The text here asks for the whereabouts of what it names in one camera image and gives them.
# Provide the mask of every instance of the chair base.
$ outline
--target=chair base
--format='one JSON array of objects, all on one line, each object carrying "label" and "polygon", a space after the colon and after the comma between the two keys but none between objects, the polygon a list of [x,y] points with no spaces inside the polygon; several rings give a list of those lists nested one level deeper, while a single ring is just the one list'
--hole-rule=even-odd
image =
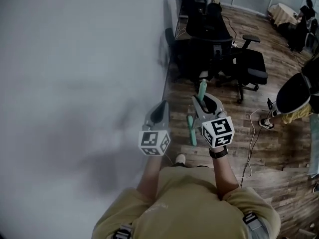
[{"label": "chair base", "polygon": [[249,88],[249,87],[244,86],[242,81],[240,81],[240,80],[238,80],[238,79],[236,79],[234,77],[230,77],[228,79],[224,79],[224,80],[216,82],[216,87],[220,88],[223,84],[231,82],[231,81],[234,81],[234,80],[237,80],[237,82],[238,82],[237,87],[239,88],[239,93],[240,93],[240,99],[237,100],[238,104],[241,104],[243,102],[243,100],[244,100],[244,91],[243,91],[243,89],[251,90],[251,91],[257,91],[259,89],[259,85],[258,84],[252,83],[255,87],[254,88]]}]

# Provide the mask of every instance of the backpack strap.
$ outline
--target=backpack strap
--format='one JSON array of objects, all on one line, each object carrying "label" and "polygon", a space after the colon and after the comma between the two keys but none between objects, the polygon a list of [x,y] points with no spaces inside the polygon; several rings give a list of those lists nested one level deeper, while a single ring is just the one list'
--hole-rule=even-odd
[{"label": "backpack strap", "polygon": [[124,224],[113,234],[112,239],[132,239],[132,225]]},{"label": "backpack strap", "polygon": [[255,213],[245,215],[243,221],[248,227],[250,239],[269,239],[265,224],[258,219]]}]

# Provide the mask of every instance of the sneaker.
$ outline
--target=sneaker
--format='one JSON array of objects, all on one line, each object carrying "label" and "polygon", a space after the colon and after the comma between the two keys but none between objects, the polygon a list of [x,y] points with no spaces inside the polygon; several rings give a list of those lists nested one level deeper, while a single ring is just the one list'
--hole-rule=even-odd
[{"label": "sneaker", "polygon": [[176,160],[175,160],[175,164],[176,163],[182,163],[185,164],[186,163],[186,157],[184,154],[180,154],[177,156]]},{"label": "sneaker", "polygon": [[318,182],[315,184],[314,188],[313,188],[313,193],[314,192],[317,192],[319,189],[318,189]]},{"label": "sneaker", "polygon": [[258,121],[258,125],[268,130],[272,130],[275,127],[274,124],[265,124],[265,121],[266,119],[261,119],[260,121]]},{"label": "sneaker", "polygon": [[288,48],[290,49],[290,51],[294,51],[290,46],[289,44],[287,44]]},{"label": "sneaker", "polygon": [[275,117],[275,116],[277,116],[277,115],[278,115],[278,114],[277,114],[277,110],[271,112],[271,117]]}]

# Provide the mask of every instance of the pants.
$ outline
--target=pants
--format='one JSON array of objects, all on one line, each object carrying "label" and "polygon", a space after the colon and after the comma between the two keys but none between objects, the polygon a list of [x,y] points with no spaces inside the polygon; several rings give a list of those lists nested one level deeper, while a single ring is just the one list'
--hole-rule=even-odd
[{"label": "pants", "polygon": [[[183,163],[175,163],[174,165],[172,165],[172,167],[176,167],[176,166],[181,166],[181,167],[186,167],[186,168],[190,168],[188,166],[186,166],[185,164]],[[199,165],[197,167],[208,167],[208,166],[205,166],[205,165]]]},{"label": "pants", "polygon": [[308,29],[306,24],[300,22],[288,42],[289,48],[292,50],[296,49],[297,51],[302,51],[305,45],[307,33]]},{"label": "pants", "polygon": [[313,113],[313,109],[309,103],[307,103],[305,106],[301,107],[299,110],[290,113],[290,114],[284,114],[282,116],[282,120],[285,124],[290,124],[293,120],[308,117]]}]

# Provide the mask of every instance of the hand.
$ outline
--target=hand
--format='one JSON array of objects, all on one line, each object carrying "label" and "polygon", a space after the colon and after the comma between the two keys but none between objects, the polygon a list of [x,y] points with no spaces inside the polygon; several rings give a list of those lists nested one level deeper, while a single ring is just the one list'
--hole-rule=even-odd
[{"label": "hand", "polygon": [[210,148],[212,152],[218,153],[224,150],[224,146],[216,147],[216,148]]}]

